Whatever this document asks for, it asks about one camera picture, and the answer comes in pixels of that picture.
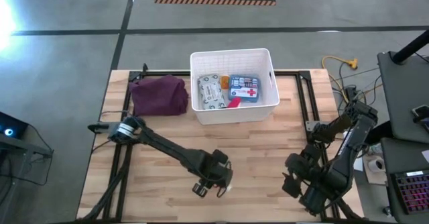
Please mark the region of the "black metal stand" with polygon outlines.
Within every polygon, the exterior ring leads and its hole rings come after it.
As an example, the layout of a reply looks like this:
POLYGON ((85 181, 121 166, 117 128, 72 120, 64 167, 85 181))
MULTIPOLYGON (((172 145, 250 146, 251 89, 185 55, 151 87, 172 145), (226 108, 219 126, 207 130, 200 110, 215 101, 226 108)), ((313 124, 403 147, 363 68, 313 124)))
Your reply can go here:
POLYGON ((24 178, 24 168, 30 163, 34 154, 52 159, 53 151, 1 134, 0 150, 7 151, 4 159, 8 165, 7 172, 0 173, 0 177, 5 178, 7 187, 7 190, 0 191, 0 224, 5 224, 8 215, 11 214, 10 208, 17 183, 19 181, 30 182, 24 178))

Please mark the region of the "black desk with keyboard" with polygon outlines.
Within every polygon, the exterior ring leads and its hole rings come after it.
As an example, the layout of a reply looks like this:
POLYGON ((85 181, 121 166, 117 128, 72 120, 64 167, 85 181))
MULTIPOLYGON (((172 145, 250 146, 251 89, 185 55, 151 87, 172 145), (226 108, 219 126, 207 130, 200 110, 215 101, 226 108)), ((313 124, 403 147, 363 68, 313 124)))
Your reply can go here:
POLYGON ((429 144, 407 142, 398 139, 381 140, 387 175, 387 194, 391 214, 399 224, 429 224, 429 213, 405 214, 393 187, 391 174, 429 169, 429 144))

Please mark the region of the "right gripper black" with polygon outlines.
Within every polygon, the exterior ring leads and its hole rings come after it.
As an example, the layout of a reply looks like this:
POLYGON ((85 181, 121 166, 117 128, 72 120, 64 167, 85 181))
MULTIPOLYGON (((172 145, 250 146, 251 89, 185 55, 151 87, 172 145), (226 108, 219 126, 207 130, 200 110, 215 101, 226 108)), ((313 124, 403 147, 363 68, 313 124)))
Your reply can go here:
POLYGON ((289 171, 298 171, 297 180, 290 175, 284 176, 282 190, 293 198, 301 195, 302 184, 307 187, 320 186, 320 166, 318 164, 321 149, 316 146, 306 146, 300 154, 290 154, 285 161, 289 171))

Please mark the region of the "white patterned wipes pack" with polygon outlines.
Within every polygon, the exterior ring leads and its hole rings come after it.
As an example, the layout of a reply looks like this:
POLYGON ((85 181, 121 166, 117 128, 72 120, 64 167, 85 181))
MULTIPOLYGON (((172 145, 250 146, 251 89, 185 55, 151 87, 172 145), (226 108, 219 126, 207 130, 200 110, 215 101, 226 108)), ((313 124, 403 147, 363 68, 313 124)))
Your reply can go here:
POLYGON ((210 74, 198 79, 198 91, 204 110, 224 109, 226 107, 220 76, 210 74))

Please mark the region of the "black pole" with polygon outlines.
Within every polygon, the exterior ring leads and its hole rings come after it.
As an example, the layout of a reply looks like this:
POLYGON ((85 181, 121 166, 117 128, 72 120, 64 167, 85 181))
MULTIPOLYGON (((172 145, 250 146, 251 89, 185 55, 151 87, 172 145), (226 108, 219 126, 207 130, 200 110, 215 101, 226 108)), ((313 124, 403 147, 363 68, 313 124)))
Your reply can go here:
POLYGON ((416 39, 411 41, 407 46, 402 48, 399 52, 391 55, 391 60, 397 65, 404 65, 405 61, 418 50, 429 44, 429 30, 419 35, 416 39))

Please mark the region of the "white perforated plastic basket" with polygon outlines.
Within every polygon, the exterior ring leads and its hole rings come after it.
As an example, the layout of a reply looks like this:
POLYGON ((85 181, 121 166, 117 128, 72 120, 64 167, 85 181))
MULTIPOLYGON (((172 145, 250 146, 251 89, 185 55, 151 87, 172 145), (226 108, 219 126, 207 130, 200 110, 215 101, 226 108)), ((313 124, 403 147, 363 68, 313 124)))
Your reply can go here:
POLYGON ((269 50, 265 48, 195 52, 190 55, 190 96, 192 109, 203 125, 262 121, 280 103, 278 85, 269 50), (253 76, 259 80, 255 103, 238 107, 204 109, 197 80, 206 75, 253 76))

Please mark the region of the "large black desk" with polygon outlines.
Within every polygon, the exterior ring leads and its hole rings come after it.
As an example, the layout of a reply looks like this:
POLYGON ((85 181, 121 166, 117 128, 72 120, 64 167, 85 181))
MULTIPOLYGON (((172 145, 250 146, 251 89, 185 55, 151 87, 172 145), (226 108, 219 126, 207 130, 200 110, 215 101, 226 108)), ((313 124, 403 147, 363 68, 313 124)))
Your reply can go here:
POLYGON ((388 53, 379 53, 377 59, 393 135, 429 144, 429 131, 413 122, 412 113, 412 109, 429 106, 429 63, 411 56, 398 65, 388 53))

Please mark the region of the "black smartphone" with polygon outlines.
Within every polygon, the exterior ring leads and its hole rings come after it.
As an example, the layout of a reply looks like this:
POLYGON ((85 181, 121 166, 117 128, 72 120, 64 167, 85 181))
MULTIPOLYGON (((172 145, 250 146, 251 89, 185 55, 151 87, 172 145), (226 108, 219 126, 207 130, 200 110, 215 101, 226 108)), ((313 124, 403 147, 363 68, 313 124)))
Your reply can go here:
POLYGON ((421 105, 419 107, 413 108, 412 113, 414 115, 414 123, 429 121, 429 105, 421 105))

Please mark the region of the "white paper tape roll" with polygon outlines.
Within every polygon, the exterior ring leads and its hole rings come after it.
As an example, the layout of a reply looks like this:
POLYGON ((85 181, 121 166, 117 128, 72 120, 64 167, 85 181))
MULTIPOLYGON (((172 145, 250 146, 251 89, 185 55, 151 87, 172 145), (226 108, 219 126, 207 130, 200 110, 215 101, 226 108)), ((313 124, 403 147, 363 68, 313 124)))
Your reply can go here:
POLYGON ((385 162, 383 158, 372 158, 367 162, 367 166, 370 172, 380 173, 385 172, 385 162))

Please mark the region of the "blue first aid kit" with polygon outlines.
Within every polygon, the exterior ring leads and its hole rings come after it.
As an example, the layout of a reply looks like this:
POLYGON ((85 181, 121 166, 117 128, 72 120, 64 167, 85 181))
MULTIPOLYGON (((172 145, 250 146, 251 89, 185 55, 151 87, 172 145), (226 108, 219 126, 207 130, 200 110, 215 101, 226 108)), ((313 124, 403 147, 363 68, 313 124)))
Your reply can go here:
POLYGON ((254 76, 231 75, 229 80, 229 100, 239 97, 242 102, 256 103, 260 96, 260 80, 254 76))

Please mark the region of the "purple folded cloth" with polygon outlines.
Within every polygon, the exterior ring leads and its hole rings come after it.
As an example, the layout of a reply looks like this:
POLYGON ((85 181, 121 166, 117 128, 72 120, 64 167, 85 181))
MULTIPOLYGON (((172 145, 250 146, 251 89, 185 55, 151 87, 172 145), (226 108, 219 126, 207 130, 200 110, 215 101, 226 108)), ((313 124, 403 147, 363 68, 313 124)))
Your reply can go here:
POLYGON ((187 112, 188 93, 181 78, 166 75, 129 83, 136 116, 171 116, 187 112))

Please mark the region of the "black device blue light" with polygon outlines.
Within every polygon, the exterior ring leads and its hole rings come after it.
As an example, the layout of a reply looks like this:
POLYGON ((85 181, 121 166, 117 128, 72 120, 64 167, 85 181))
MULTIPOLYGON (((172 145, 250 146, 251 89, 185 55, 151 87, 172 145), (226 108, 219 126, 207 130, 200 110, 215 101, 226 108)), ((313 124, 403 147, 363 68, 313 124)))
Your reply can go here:
POLYGON ((0 134, 15 139, 21 139, 28 124, 10 115, 0 112, 0 134))

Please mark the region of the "backlit pink keyboard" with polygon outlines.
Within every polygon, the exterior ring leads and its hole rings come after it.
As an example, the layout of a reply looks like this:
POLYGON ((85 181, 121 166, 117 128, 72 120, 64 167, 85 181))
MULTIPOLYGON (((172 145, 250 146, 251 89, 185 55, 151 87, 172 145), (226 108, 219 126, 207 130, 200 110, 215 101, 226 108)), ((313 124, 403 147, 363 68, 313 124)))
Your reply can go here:
POLYGON ((429 213, 429 169, 398 172, 391 178, 405 214, 429 213))

